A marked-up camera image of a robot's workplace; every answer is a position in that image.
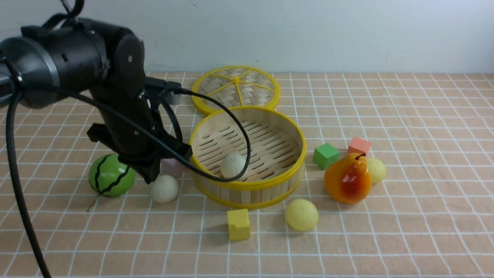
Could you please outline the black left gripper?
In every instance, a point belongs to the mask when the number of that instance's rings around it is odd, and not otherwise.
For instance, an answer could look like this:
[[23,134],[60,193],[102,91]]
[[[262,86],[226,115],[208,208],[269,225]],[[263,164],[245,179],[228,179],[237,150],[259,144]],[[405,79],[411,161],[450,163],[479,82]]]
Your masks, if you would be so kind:
[[[161,97],[157,103],[152,103],[145,96],[144,89],[138,94],[128,95],[124,89],[114,86],[96,86],[90,90],[90,94],[97,102],[115,109],[153,134],[185,161],[191,158],[191,146],[164,129],[158,109],[158,105],[165,102]],[[100,114],[103,124],[93,124],[90,127],[87,132],[89,139],[99,141],[117,153],[120,162],[134,169],[146,183],[155,181],[160,173],[161,160],[172,158],[172,153],[116,116],[102,109]]]

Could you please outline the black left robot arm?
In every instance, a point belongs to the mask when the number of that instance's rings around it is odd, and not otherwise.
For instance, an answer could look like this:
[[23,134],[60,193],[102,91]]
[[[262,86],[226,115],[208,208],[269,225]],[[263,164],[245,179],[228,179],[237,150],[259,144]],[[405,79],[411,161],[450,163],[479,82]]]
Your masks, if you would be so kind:
[[113,150],[150,183],[160,173],[161,160],[182,157],[188,161],[191,146],[168,134],[158,106],[175,105],[181,84],[147,77],[144,43],[129,29],[81,18],[59,29],[25,26],[21,36],[1,42],[1,107],[19,90],[16,73],[26,93],[20,104],[42,109],[64,100],[56,88],[72,93],[88,90],[97,102],[111,107],[163,144],[100,110],[103,124],[93,124],[87,134]]

